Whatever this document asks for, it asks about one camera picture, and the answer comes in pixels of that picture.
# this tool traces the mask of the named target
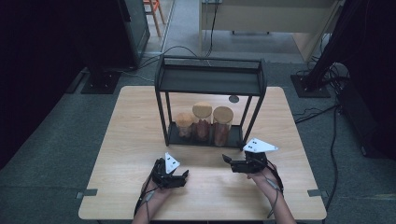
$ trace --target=wooden table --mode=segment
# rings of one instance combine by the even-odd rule
[[[215,5],[197,2],[202,50],[202,30],[212,29]],[[340,5],[340,0],[223,0],[214,30],[293,33],[303,59],[308,62],[320,39],[336,23]]]
[[[194,103],[206,100],[213,108],[229,106],[234,112],[235,123],[239,122],[246,101],[241,97],[239,103],[232,104],[228,96],[190,93],[171,93],[170,99],[174,116],[179,112],[191,112]],[[325,218],[321,198],[310,197],[307,193],[318,187],[282,89],[267,89],[251,137],[279,147],[278,151],[267,153],[267,157],[278,167],[285,186],[285,199],[294,217]],[[246,175],[232,173],[230,165],[221,157],[226,154],[236,160],[243,159],[243,152],[220,147],[165,145],[153,87],[121,90],[87,187],[98,189],[97,194],[84,196],[79,216],[98,220],[133,219],[141,186],[156,159],[164,158],[165,152],[181,163],[175,175],[186,170],[190,170],[190,174],[186,186],[174,189],[154,219],[266,219],[271,210],[266,198]]]

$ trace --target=metal shelf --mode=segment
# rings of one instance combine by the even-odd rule
[[[213,147],[212,139],[197,142],[178,137],[177,126],[172,121],[169,92],[240,95],[248,96],[245,111],[239,125],[233,125],[225,147],[241,148],[250,134],[254,120],[259,113],[267,88],[263,72],[264,60],[236,60],[224,58],[198,58],[164,56],[160,58],[155,76],[155,91],[160,110],[165,144]],[[161,92],[165,93],[169,126],[166,129]],[[243,137],[244,124],[252,97],[259,97],[250,123]]]

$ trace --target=wooden lid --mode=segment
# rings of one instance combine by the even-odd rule
[[[219,106],[213,111],[213,118],[218,123],[228,123],[233,120],[233,111],[227,106]]]
[[[192,107],[192,113],[200,119],[207,118],[212,114],[212,105],[208,102],[198,102]]]
[[[190,113],[180,113],[176,116],[175,123],[178,127],[189,127],[194,122]]]

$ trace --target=cable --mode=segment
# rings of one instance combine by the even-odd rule
[[[219,8],[219,0],[216,0],[215,3],[215,16],[213,17],[213,22],[212,22],[212,31],[210,33],[210,47],[209,50],[206,54],[206,58],[210,56],[210,54],[212,53],[212,49],[213,49],[213,30],[215,29],[215,23],[216,23],[216,15],[218,14],[218,8]]]
[[[205,2],[206,20],[205,20],[205,36],[204,36],[204,43],[205,43],[205,41],[206,41],[206,32],[207,32],[206,27],[207,27],[207,5],[208,5],[208,2],[209,2],[209,1],[207,1],[207,0],[206,0],[206,2]]]
[[[327,111],[329,111],[329,110],[331,110],[331,109],[333,109],[333,108],[335,108],[335,107],[337,107],[337,106],[339,106],[339,105],[333,105],[333,106],[331,106],[331,107],[329,107],[329,108],[327,108],[327,109],[325,109],[325,110],[323,110],[323,111],[321,111],[321,112],[309,114],[309,115],[307,115],[307,116],[305,116],[305,117],[302,117],[302,118],[299,118],[299,119],[295,120],[294,123],[295,123],[295,124],[298,124],[298,123],[301,123],[301,122],[303,122],[303,121],[312,119],[312,118],[314,118],[314,117],[316,117],[316,116],[318,116],[318,115],[321,115],[321,114],[326,113]]]
[[[270,216],[274,213],[274,208],[276,207],[278,195],[279,195],[279,190],[276,189],[276,198],[275,198],[275,202],[274,202],[274,205],[272,205],[271,211],[268,213],[267,218],[270,218]]]
[[[308,111],[308,110],[318,110],[318,111],[320,111],[320,112],[323,111],[323,110],[321,110],[321,109],[317,109],[317,108],[312,107],[312,108],[309,108],[309,109],[305,109],[303,113],[300,113],[300,114],[292,114],[292,115],[293,115],[293,116],[304,115],[304,114],[306,113],[306,111]]]
[[[142,79],[145,79],[146,81],[154,82],[154,80],[151,80],[151,79],[148,79],[148,78],[145,78],[145,77],[141,77],[141,76],[139,76],[139,75],[134,75],[134,74],[130,74],[130,73],[123,72],[123,71],[122,71],[121,73],[127,74],[127,75],[129,75],[130,77],[140,77],[140,78],[142,78]]]
[[[325,74],[325,80],[323,80],[321,83],[322,85],[327,85],[330,84],[335,93],[338,95],[340,94],[341,90],[345,86],[345,84],[341,82],[348,82],[350,78],[348,77],[349,72],[346,73],[345,76],[341,76],[340,72],[336,66],[336,63],[333,63],[328,69]]]
[[[149,190],[149,191],[147,191],[145,194],[147,195],[145,195],[146,196],[146,199],[145,199],[145,201],[140,205],[140,207],[141,206],[143,206],[143,204],[145,203],[146,204],[146,212],[147,212],[147,214],[148,214],[148,224],[150,223],[150,220],[149,220],[149,200],[151,199],[151,197],[152,197],[152,195],[154,194],[154,190],[156,190],[157,188],[155,188],[155,189],[151,189],[151,190]]]
[[[326,203],[326,211],[329,210],[330,207],[330,203],[332,202],[332,197],[334,196],[335,190],[337,189],[337,184],[338,184],[338,166],[337,166],[337,162],[335,160],[334,157],[334,143],[335,143],[335,138],[337,135],[337,119],[336,119],[336,114],[337,114],[337,108],[339,107],[339,105],[334,109],[334,113],[333,113],[333,128],[332,128],[332,145],[330,146],[330,154],[332,156],[332,166],[334,167],[334,183],[332,185],[332,192],[329,196],[329,200]]]
[[[192,50],[190,50],[189,48],[186,48],[186,47],[183,47],[183,46],[180,46],[180,45],[176,45],[176,46],[173,46],[172,48],[167,49],[166,51],[164,51],[163,53],[161,53],[161,54],[159,54],[159,55],[155,55],[155,56],[152,56],[152,57],[148,58],[148,59],[145,60],[143,63],[141,63],[141,65],[140,65],[136,70],[141,69],[141,68],[144,68],[144,67],[148,66],[148,65],[151,64],[151,63],[157,62],[158,59],[156,59],[156,60],[154,60],[154,61],[152,61],[152,62],[150,62],[150,63],[147,63],[148,61],[150,61],[150,60],[152,60],[152,59],[155,59],[155,58],[157,58],[157,57],[159,57],[159,56],[165,54],[165,53],[168,52],[169,50],[171,50],[171,49],[176,49],[176,48],[186,49],[186,50],[188,50],[192,55],[194,55],[195,57],[198,57],[198,56],[197,56]]]

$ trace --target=black cable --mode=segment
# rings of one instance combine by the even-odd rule
[[[159,56],[165,54],[165,53],[168,52],[169,50],[171,50],[171,49],[176,49],[176,48],[186,49],[186,50],[188,50],[192,55],[194,55],[195,57],[198,57],[198,55],[196,55],[196,54],[195,54],[192,50],[190,50],[189,48],[186,48],[186,47],[183,47],[183,46],[180,46],[180,45],[176,45],[176,46],[173,46],[172,48],[167,49],[166,51],[164,51],[163,53],[161,53],[161,54],[159,54],[159,55],[155,55],[155,56],[153,56],[153,57],[151,57],[151,58],[146,59],[143,63],[141,63],[140,67],[138,67],[136,70],[141,69],[141,68],[144,68],[144,67],[148,66],[148,65],[151,64],[151,63],[158,62],[159,59],[156,59],[156,60],[154,60],[154,61],[152,61],[152,62],[150,62],[150,63],[148,63],[148,64],[145,64],[145,63],[147,63],[148,61],[150,61],[150,60],[152,60],[152,59],[155,59],[155,58],[157,58],[157,57],[159,57]]]
[[[334,196],[335,190],[337,189],[337,183],[338,183],[338,166],[337,166],[337,162],[335,160],[334,157],[334,143],[335,143],[335,138],[337,135],[337,119],[336,119],[336,115],[337,115],[337,108],[339,107],[339,105],[334,109],[334,113],[333,113],[333,128],[332,128],[332,145],[330,146],[330,155],[332,156],[332,166],[334,168],[334,183],[332,185],[332,192],[330,193],[329,196],[329,200],[326,203],[326,211],[329,210],[330,207],[330,203],[332,202],[332,197]],[[326,218],[322,220],[322,224],[324,224],[326,222]]]
[[[212,53],[212,49],[213,49],[213,30],[215,29],[215,23],[216,23],[216,15],[218,14],[218,8],[219,8],[219,0],[216,0],[215,3],[215,16],[213,17],[213,22],[212,22],[212,30],[210,33],[210,47],[209,50],[207,51],[206,54],[206,58],[210,56],[210,54]]]
[[[143,197],[145,197],[148,193],[150,193],[150,192],[152,192],[152,191],[154,191],[154,190],[156,190],[156,189],[158,189],[158,187],[155,188],[155,189],[151,189],[151,190],[145,192]],[[143,203],[139,204],[139,206],[138,206],[137,209],[136,209],[136,214],[137,214],[137,212],[139,211],[139,209],[143,206],[143,204],[144,204],[144,203],[147,204],[148,201],[149,201],[149,200],[146,200],[146,201],[143,201]]]
[[[140,191],[139,199],[137,200],[136,206],[135,206],[135,208],[134,208],[134,216],[136,215],[137,210],[139,210],[139,208],[142,206],[143,198],[144,198],[144,197],[146,196],[146,194],[147,194],[146,189],[147,189],[148,186],[149,186],[149,182],[151,181],[151,178],[152,178],[152,175],[151,175],[151,174],[152,174],[152,172],[154,171],[154,169],[155,169],[155,166],[152,167],[151,172],[149,173],[148,178],[146,179],[145,187],[143,187],[143,188],[142,188],[142,191]]]
[[[306,113],[306,111],[308,111],[308,110],[318,110],[319,112],[323,111],[323,110],[321,110],[321,109],[317,109],[317,108],[311,107],[311,108],[309,108],[309,109],[305,109],[303,113],[300,113],[300,114],[292,114],[292,115],[293,115],[293,116],[304,115],[304,114]]]
[[[279,190],[276,189],[276,198],[275,198],[275,202],[274,205],[272,205],[271,211],[268,213],[267,218],[270,218],[270,216],[274,213],[274,208],[276,207],[276,203],[277,203],[277,197],[279,196]]]
[[[335,93],[338,95],[341,92],[341,83],[339,81],[342,80],[348,80],[346,77],[340,77],[340,74],[338,72],[338,68],[336,66],[332,66],[330,71],[329,71],[329,79],[323,81],[323,84],[326,85],[326,83],[330,83],[332,85],[332,88],[334,89]]]
[[[331,110],[331,109],[333,109],[333,108],[335,108],[335,107],[337,107],[337,106],[339,106],[339,105],[333,105],[333,106],[331,106],[331,107],[329,107],[329,108],[327,108],[327,109],[325,109],[325,110],[323,110],[323,111],[321,111],[321,112],[309,114],[308,116],[305,116],[305,117],[302,117],[302,118],[299,118],[299,119],[295,120],[294,123],[295,123],[295,124],[298,124],[298,123],[301,123],[301,122],[303,122],[303,121],[312,119],[312,118],[314,118],[314,117],[316,117],[316,116],[318,116],[318,115],[321,115],[321,114],[323,114],[323,113],[326,113],[327,111],[329,111],[329,110]]]

